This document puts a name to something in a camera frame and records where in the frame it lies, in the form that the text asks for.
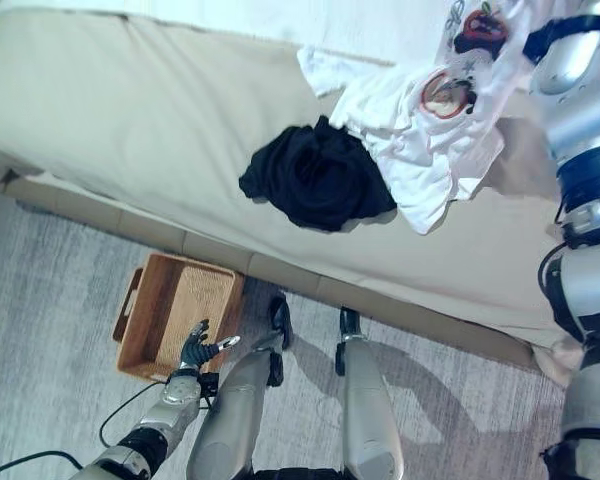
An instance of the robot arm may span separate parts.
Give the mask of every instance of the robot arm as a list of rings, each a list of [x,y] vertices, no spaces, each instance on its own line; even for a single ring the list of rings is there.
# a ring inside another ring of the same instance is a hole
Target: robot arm
[[[567,248],[549,263],[543,291],[585,356],[567,390],[562,442],[545,462],[552,480],[600,480],[600,0],[581,2],[563,26],[571,32],[553,41],[531,85],[566,212]]]
[[[203,345],[208,326],[205,320],[191,332],[182,348],[180,367],[169,377],[156,404],[126,437],[71,480],[150,480],[155,476],[198,416],[203,388],[208,388],[200,367],[240,340],[229,337],[215,345]],[[217,389],[217,379],[211,389]]]

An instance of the beige mattress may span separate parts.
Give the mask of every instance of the beige mattress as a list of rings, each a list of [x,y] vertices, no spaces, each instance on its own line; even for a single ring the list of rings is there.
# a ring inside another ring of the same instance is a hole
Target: beige mattress
[[[0,15],[0,158],[305,269],[541,346],[562,338],[536,282],[556,243],[555,182],[529,122],[470,202],[427,236],[402,218],[325,234],[247,200],[238,177],[318,101],[293,45],[147,19],[42,10]]]

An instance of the white bedsheet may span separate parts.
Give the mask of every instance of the white bedsheet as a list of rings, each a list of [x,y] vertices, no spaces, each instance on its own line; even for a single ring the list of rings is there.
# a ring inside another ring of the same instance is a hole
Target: white bedsheet
[[[421,67],[435,58],[452,3],[453,0],[0,0],[0,13],[46,7],[142,15]]]

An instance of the robot leg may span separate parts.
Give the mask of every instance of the robot leg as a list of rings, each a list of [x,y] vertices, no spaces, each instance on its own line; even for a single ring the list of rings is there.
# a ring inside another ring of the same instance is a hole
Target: robot leg
[[[400,480],[404,460],[400,435],[382,374],[366,338],[358,312],[340,311],[342,343],[336,371],[345,377],[343,463],[356,480]]]
[[[271,303],[273,330],[233,367],[218,391],[191,451],[187,480],[239,480],[252,472],[264,392],[282,383],[281,351],[291,340],[289,307]]]

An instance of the white fabric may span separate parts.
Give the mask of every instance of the white fabric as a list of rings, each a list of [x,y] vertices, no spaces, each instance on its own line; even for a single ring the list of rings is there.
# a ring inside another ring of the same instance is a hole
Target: white fabric
[[[298,50],[297,57],[304,78],[318,97],[346,87],[356,78],[388,68],[385,65],[334,55],[310,46]]]
[[[452,0],[0,0],[0,13],[54,8],[147,16],[314,45],[410,66],[430,65]]]
[[[525,71],[522,49],[531,31],[533,2],[501,5],[497,16],[489,16],[508,30],[495,61],[481,48],[454,50],[454,38],[465,34],[463,23],[466,29],[469,16],[482,12],[481,2],[473,3],[455,29],[445,29],[440,67],[413,73],[397,66],[356,79],[330,119],[361,138],[401,213],[420,234],[442,218],[449,201],[471,198],[502,151],[494,125]],[[456,102],[456,90],[463,103]],[[477,94],[475,107],[467,101],[472,92]]]

